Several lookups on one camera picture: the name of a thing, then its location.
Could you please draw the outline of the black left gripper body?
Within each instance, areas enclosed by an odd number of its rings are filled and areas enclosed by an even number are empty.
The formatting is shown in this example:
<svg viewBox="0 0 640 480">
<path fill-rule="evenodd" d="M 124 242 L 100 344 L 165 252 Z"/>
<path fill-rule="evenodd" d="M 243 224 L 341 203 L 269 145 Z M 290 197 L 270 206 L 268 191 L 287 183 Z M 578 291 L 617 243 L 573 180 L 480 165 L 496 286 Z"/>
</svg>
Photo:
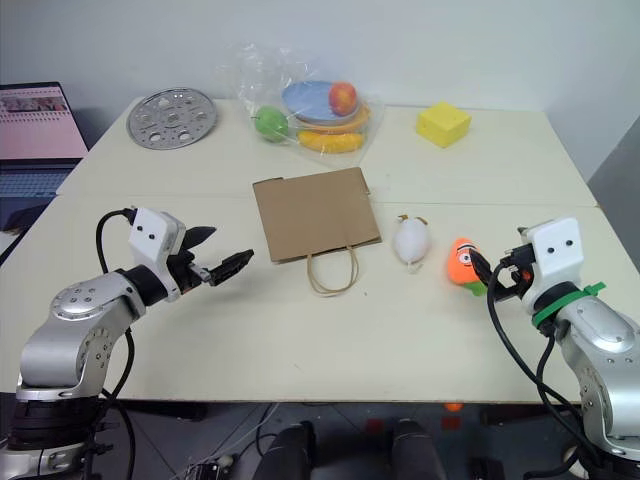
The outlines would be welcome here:
<svg viewBox="0 0 640 480">
<path fill-rule="evenodd" d="M 211 271 L 196 265 L 195 255 L 188 250 L 170 255 L 167 258 L 167 267 L 181 294 L 186 294 L 202 284 L 214 285 Z"/>
</svg>

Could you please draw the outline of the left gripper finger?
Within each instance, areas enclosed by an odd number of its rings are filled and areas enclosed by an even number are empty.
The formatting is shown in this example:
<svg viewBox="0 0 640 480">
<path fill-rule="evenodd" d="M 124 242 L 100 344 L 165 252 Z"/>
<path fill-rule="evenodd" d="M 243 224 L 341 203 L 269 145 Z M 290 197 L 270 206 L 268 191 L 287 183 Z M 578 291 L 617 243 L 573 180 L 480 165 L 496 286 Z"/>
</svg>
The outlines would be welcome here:
<svg viewBox="0 0 640 480">
<path fill-rule="evenodd" d="M 196 246 L 204 243 L 215 232 L 216 228 L 213 226 L 196 226 L 187 229 L 185 231 L 180 250 L 190 251 Z"/>
<path fill-rule="evenodd" d="M 225 258 L 217 267 L 208 270 L 209 285 L 215 287 L 226 282 L 244 269 L 253 256 L 254 250 L 248 249 Z"/>
</svg>

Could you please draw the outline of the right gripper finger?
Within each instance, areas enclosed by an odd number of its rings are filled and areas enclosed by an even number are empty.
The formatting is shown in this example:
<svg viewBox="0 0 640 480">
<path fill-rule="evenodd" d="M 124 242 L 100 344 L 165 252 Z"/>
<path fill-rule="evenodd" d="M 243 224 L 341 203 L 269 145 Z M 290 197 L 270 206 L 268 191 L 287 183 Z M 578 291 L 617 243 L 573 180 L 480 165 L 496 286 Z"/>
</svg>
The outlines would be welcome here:
<svg viewBox="0 0 640 480">
<path fill-rule="evenodd" d="M 469 259 L 474 280 L 469 283 L 468 288 L 486 289 L 493 274 L 489 261 L 476 249 L 469 251 Z"/>
</svg>

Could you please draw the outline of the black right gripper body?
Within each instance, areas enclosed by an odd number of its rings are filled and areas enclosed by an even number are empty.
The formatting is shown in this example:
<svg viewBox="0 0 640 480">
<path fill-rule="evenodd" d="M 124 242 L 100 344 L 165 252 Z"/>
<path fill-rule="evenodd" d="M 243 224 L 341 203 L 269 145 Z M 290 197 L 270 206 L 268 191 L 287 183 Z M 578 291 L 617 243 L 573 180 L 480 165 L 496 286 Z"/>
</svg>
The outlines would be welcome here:
<svg viewBox="0 0 640 480">
<path fill-rule="evenodd" d="M 531 244 L 521 245 L 510 250 L 503 257 L 499 265 L 509 272 L 513 281 L 511 286 L 502 285 L 499 289 L 499 299 L 506 300 L 513 297 L 521 299 L 533 283 L 533 263 L 535 254 Z"/>
</svg>

